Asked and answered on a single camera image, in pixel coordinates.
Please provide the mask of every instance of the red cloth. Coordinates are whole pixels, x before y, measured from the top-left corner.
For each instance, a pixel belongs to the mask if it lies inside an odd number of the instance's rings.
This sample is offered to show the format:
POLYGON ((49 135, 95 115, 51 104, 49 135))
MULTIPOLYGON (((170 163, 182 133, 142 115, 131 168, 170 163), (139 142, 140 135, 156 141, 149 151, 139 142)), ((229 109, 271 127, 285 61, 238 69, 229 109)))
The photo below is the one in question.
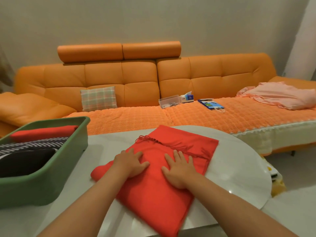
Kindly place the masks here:
POLYGON ((77 125, 66 125, 61 127, 49 127, 28 131, 17 131, 10 135, 10 137, 17 143, 57 137, 68 137, 71 136, 77 128, 77 125))
MULTIPOLYGON (((142 151, 140 162, 149 161, 150 166, 128 179, 116 198, 160 235, 177 236, 194 197, 187 190, 171 186, 164 178, 161 167, 169 167, 164 154, 173 158, 173 149, 181 150, 187 161, 191 155, 196 171, 204 175, 217 145, 218 140, 160 125, 130 147, 135 153, 142 151)), ((96 167, 92 179, 98 181, 112 164, 113 161, 96 167)))

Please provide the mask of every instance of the pink blanket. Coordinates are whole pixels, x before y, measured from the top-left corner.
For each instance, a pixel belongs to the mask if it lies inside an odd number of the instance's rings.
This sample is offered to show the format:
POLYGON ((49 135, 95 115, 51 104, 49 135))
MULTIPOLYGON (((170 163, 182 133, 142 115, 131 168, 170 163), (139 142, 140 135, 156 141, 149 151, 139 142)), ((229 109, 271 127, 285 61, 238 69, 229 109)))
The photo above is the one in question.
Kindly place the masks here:
POLYGON ((284 82, 262 82, 257 87, 245 87, 237 95, 280 108, 298 110, 316 106, 315 89, 297 89, 284 82))

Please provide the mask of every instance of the folded clothes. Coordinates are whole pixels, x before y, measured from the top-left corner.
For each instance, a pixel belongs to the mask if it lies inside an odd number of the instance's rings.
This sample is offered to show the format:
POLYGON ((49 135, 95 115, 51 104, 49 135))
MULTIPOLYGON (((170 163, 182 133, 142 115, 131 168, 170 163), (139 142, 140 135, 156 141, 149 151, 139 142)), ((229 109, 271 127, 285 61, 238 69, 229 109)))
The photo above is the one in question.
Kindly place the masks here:
POLYGON ((77 125, 40 128, 27 131, 17 131, 10 135, 15 142, 37 141, 41 139, 71 136, 78 128, 77 125))
POLYGON ((27 150, 0 156, 0 178, 32 174, 42 168, 56 151, 27 150))
MULTIPOLYGON (((147 136, 140 136, 134 152, 142 151, 140 162, 150 166, 140 175, 128 179, 116 198, 160 235, 176 237, 194 199, 187 190, 178 190, 164 178, 161 167, 168 164, 164 154, 172 156, 173 150, 182 151, 186 160, 193 157, 195 169, 205 174, 218 145, 218 140, 160 125, 147 136)), ((96 167, 91 177, 98 181, 112 166, 96 167)))
POLYGON ((30 142, 3 144, 0 145, 0 158, 1 155, 26 150, 59 149, 67 140, 68 137, 57 137, 30 142))

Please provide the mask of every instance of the green basket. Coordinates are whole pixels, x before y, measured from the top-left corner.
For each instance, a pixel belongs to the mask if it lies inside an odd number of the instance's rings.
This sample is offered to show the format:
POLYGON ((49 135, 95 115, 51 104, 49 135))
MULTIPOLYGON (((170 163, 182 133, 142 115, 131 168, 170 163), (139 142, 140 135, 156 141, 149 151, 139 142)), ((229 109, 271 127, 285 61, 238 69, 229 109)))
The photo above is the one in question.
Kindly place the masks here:
MULTIPOLYGON (((30 175, 0 178, 0 208, 47 205, 56 200, 82 153, 88 147, 89 122, 89 117, 51 119, 35 121, 15 130, 14 132, 65 125, 79 126, 38 171, 30 175)), ((0 139, 0 145, 12 143, 12 133, 0 139)))

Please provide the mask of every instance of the white table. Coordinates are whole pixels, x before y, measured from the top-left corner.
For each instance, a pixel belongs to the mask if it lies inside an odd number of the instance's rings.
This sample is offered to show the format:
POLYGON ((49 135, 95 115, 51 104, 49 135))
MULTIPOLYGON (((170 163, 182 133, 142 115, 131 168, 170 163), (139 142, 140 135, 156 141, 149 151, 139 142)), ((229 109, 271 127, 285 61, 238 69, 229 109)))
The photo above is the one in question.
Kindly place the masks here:
MULTIPOLYGON (((201 126, 177 126, 219 140, 219 145, 205 176, 240 196, 257 208, 270 197, 271 177, 260 156, 247 144, 232 135, 201 126)), ((71 173, 60 196, 47 206, 27 206, 0 210, 1 236, 33 237, 52 222, 63 210, 93 185, 91 171, 113 160, 121 150, 130 147, 140 135, 153 129, 89 136, 89 147, 71 173)), ((209 212, 195 200, 182 229, 216 224, 209 212)), ((106 215, 98 236, 145 237, 156 235, 146 223, 138 219, 116 200, 106 215)))

